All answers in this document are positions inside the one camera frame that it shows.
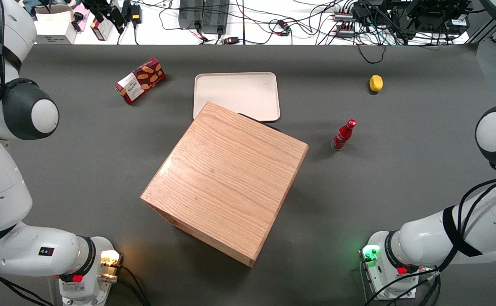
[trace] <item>green indicator light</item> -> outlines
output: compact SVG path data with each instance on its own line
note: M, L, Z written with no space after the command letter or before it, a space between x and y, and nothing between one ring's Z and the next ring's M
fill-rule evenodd
M365 254L366 261L373 261L376 260L376 257L378 257L380 247L369 244L363 248L362 253Z

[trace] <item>white box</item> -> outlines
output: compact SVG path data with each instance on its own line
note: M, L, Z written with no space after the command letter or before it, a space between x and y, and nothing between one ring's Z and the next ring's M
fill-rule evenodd
M36 43L70 45L76 38L76 30L70 21L35 21Z

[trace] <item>power supply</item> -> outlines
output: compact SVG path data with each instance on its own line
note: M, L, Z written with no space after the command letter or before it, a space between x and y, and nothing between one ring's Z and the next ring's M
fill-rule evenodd
M206 0L203 12L203 33L224 35L227 30L229 0Z
M203 20L204 0L180 0L178 24L184 29L199 29Z

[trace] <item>red cookie box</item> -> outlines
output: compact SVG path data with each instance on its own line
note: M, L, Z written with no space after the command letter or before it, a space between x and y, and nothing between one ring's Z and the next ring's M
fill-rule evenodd
M131 105L165 78L161 64L152 57L117 82L116 90L119 91L125 102Z

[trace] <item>red button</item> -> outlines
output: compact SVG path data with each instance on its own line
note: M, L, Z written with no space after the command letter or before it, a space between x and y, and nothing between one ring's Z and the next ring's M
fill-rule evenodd
M75 283L81 283L82 280L83 280L83 275L74 275L72 277L72 281Z
M397 273L399 273L399 275L403 275L403 274L407 274L408 271L405 267L399 267L397 268Z

